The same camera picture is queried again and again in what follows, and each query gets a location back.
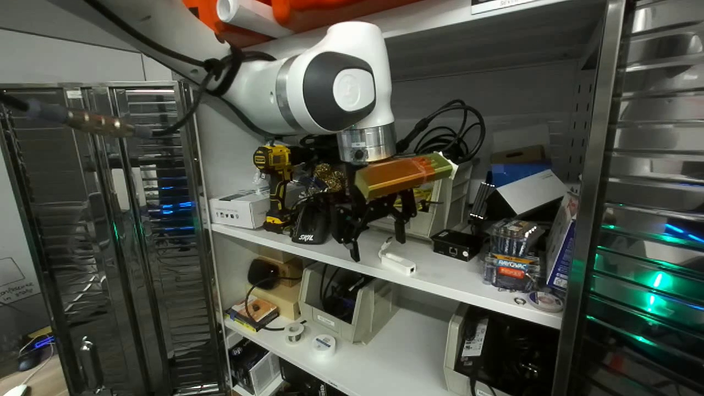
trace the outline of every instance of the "robotic arm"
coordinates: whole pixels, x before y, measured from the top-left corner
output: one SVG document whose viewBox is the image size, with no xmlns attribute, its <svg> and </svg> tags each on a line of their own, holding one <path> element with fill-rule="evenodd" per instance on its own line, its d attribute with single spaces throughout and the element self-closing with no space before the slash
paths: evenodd
<svg viewBox="0 0 704 396">
<path fill-rule="evenodd" d="M 173 72 L 205 84 L 271 134 L 336 134 L 339 156 L 366 165 L 395 154 L 392 76 L 380 31 L 327 29 L 312 48 L 249 59 L 199 23 L 180 0 L 50 0 L 107 26 Z"/>
</svg>

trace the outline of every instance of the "yellow tool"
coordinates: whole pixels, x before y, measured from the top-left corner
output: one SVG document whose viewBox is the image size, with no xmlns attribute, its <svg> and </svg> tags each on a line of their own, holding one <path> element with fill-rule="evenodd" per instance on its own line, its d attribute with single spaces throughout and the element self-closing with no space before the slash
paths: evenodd
<svg viewBox="0 0 704 396">
<path fill-rule="evenodd" d="M 300 150 L 283 142 L 267 142 L 254 150 L 253 162 L 261 174 L 267 174 L 271 206 L 265 211 L 263 228 L 282 233 L 290 222 L 285 209 L 285 185 L 292 177 L 292 167 L 300 162 Z"/>
</svg>

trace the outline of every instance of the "small box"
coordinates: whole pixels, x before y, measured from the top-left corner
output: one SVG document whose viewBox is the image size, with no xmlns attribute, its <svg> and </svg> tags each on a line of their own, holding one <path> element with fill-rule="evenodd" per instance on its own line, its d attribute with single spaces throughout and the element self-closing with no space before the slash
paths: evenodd
<svg viewBox="0 0 704 396">
<path fill-rule="evenodd" d="M 370 341 L 395 313 L 397 285 L 380 279 L 366 282 L 355 292 L 351 321 L 342 321 L 321 306 L 321 269 L 307 266 L 300 279 L 300 316 L 314 325 L 322 328 L 336 338 L 365 343 Z"/>
<path fill-rule="evenodd" d="M 439 255 L 469 262 L 482 251 L 482 235 L 444 228 L 433 235 L 430 247 Z"/>
<path fill-rule="evenodd" d="M 537 255 L 515 257 L 487 253 L 483 262 L 483 279 L 496 288 L 530 292 L 541 285 L 542 271 Z"/>
<path fill-rule="evenodd" d="M 518 177 L 515 182 L 496 186 L 496 196 L 509 209 L 509 218 L 524 216 L 547 203 L 556 203 L 567 193 L 567 185 L 560 182 L 551 170 Z"/>
<path fill-rule="evenodd" d="M 573 251 L 573 227 L 575 227 L 575 214 L 579 214 L 579 197 L 571 193 L 564 193 L 558 211 L 553 216 L 553 222 L 549 227 L 547 235 L 547 279 L 545 285 L 553 288 L 558 294 L 564 294 L 567 290 L 567 276 L 569 276 L 569 263 L 571 263 L 571 251 Z"/>
<path fill-rule="evenodd" d="M 254 189 L 212 197 L 211 200 L 212 225 L 260 228 L 263 225 L 267 203 L 271 197 L 256 193 Z"/>
</svg>

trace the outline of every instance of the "wire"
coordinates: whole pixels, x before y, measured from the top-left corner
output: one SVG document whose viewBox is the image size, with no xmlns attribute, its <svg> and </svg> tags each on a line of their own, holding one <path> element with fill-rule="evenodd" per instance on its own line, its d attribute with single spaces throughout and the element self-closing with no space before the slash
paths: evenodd
<svg viewBox="0 0 704 396">
<path fill-rule="evenodd" d="M 157 130 L 157 131 L 144 131 L 144 134 L 151 134 L 151 137 L 166 137 L 166 134 L 173 134 L 178 127 L 182 127 L 197 110 L 199 106 L 199 98 L 201 98 L 201 93 L 206 88 L 206 84 L 220 72 L 223 70 L 221 63 L 223 59 L 193 59 L 189 54 L 182 54 L 182 52 L 175 52 L 157 41 L 154 41 L 151 37 L 142 35 L 141 31 L 136 31 L 131 23 L 127 23 L 124 20 L 121 20 L 113 10 L 110 10 L 106 5 L 100 5 L 98 0 L 86 0 L 96 12 L 100 12 L 106 20 L 110 20 L 112 23 L 116 23 L 118 29 L 122 29 L 127 35 L 131 35 L 134 40 L 138 40 L 141 43 L 150 45 L 151 50 L 161 52 L 161 54 L 166 54 L 166 56 L 173 56 L 178 62 L 185 62 L 185 63 L 191 63 L 191 66 L 199 66 L 206 70 L 205 79 L 199 82 L 199 90 L 193 98 L 193 106 L 185 111 L 182 119 L 178 119 L 171 127 L 166 130 Z M 244 52 L 244 62 L 245 59 L 273 59 L 271 54 L 263 54 L 263 52 Z M 263 134 L 263 137 L 271 137 L 265 130 L 256 127 L 237 106 L 223 101 L 233 111 L 235 117 L 253 131 L 256 134 Z"/>
<path fill-rule="evenodd" d="M 187 56 L 182 52 L 175 52 L 171 48 L 164 48 L 162 43 L 150 40 L 147 35 L 142 35 L 141 31 L 136 31 L 131 23 L 127 23 L 124 20 L 121 20 L 116 12 L 112 12 L 107 7 L 103 7 L 98 0 L 86 0 L 96 12 L 100 12 L 106 20 L 110 20 L 112 23 L 116 23 L 118 29 L 122 29 L 127 35 L 131 35 L 134 40 L 138 40 L 144 45 L 151 45 L 155 52 L 162 52 L 166 56 L 180 59 L 185 63 L 191 66 L 201 66 L 205 62 Z"/>
<path fill-rule="evenodd" d="M 193 97 L 193 103 L 185 110 L 185 114 L 169 127 L 164 130 L 138 130 L 138 127 L 131 127 L 131 131 L 136 131 L 138 137 L 150 137 L 150 138 L 161 138 L 161 137 L 169 137 L 169 134 L 175 134 L 182 126 L 187 126 L 191 120 L 191 117 L 195 114 L 199 101 L 201 101 L 201 94 L 205 94 L 205 88 L 206 84 L 215 76 L 215 70 L 209 70 L 201 82 L 197 84 L 197 90 L 195 90 L 195 97 Z"/>
<path fill-rule="evenodd" d="M 447 111 L 454 111 L 460 110 L 462 111 L 462 120 L 457 127 L 451 127 L 451 126 L 436 126 L 436 127 L 429 127 L 439 114 L 447 114 Z M 466 137 L 469 131 L 472 130 L 480 130 L 480 137 L 477 140 L 469 147 L 466 145 Z M 409 150 L 409 145 L 417 138 L 417 142 L 413 145 L 413 154 L 429 154 L 429 152 L 442 152 L 447 159 L 454 160 L 454 162 L 466 162 L 466 160 L 472 160 L 483 140 L 485 140 L 485 123 L 483 123 L 483 117 L 480 110 L 474 110 L 472 106 L 469 106 L 466 101 L 462 98 L 451 98 L 447 101 L 444 106 L 439 106 L 438 110 L 433 110 L 430 114 L 421 117 L 413 130 L 402 138 L 397 140 L 395 150 L 397 152 L 405 152 Z"/>
<path fill-rule="evenodd" d="M 317 288 L 317 299 L 321 301 L 321 306 L 322 306 L 325 273 L 327 273 L 327 266 L 322 266 L 321 283 L 319 283 L 319 288 Z"/>
<path fill-rule="evenodd" d="M 322 307 L 322 310 L 327 310 L 327 307 L 325 307 L 325 301 L 327 301 L 327 296 L 330 296 L 330 285 L 332 285 L 332 282 L 339 276 L 339 273 L 340 273 L 340 269 L 334 269 L 334 273 L 327 276 L 327 283 L 325 283 L 325 290 L 322 290 L 322 299 L 321 299 L 321 307 Z"/>
<path fill-rule="evenodd" d="M 265 282 L 271 282 L 271 279 L 276 279 L 276 282 L 282 282 L 282 279 L 292 279 L 292 282 L 297 282 L 297 279 L 300 279 L 300 276 L 265 276 L 265 279 L 260 279 L 260 283 L 265 283 Z M 251 296 L 251 292 L 260 285 L 260 283 L 253 283 L 249 290 L 245 290 L 245 294 L 244 294 L 244 301 L 241 301 L 241 306 L 244 306 L 244 313 L 245 313 L 245 316 L 253 321 L 254 316 L 251 314 L 251 310 L 249 310 L 249 296 Z M 265 331 L 283 331 L 285 328 L 265 328 L 265 325 L 256 325 L 256 324 L 253 324 L 256 330 L 265 330 Z"/>
<path fill-rule="evenodd" d="M 4 90 L 0 90 L 0 103 L 13 107 L 18 111 L 25 111 L 29 110 L 25 101 L 21 101 L 20 97 L 6 94 Z"/>
</svg>

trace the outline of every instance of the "cabinet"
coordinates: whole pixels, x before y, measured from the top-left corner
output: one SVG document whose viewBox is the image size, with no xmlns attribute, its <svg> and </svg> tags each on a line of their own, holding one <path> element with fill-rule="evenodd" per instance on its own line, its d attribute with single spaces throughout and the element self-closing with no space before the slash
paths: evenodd
<svg viewBox="0 0 704 396">
<path fill-rule="evenodd" d="M 416 2 L 376 21 L 388 45 L 397 138 L 411 123 L 449 98 L 477 106 L 490 130 L 487 150 L 545 145 L 564 180 L 583 167 L 583 145 L 591 117 L 594 63 L 602 32 L 602 2 L 524 0 L 472 7 L 466 0 Z M 290 54 L 312 43 L 321 31 L 256 45 Z M 233 130 L 220 103 L 199 111 L 199 159 L 206 197 L 249 186 L 256 172 L 251 152 L 254 134 Z M 433 255 L 427 241 L 393 247 L 417 263 L 417 274 L 399 274 L 378 263 L 383 231 L 365 231 L 361 262 L 348 249 L 292 243 L 287 235 L 211 225 L 211 249 L 220 310 L 244 299 L 245 269 L 256 249 L 283 251 L 325 266 L 345 269 L 402 285 L 399 310 L 370 343 L 340 343 L 327 361 L 314 361 L 304 343 L 290 346 L 276 331 L 251 331 L 221 316 L 223 343 L 245 336 L 327 385 L 351 393 L 449 393 L 442 383 L 447 319 L 457 304 L 503 313 L 545 328 L 560 328 L 560 314 L 520 301 L 520 292 L 498 292 L 482 282 L 477 259 Z"/>
</svg>

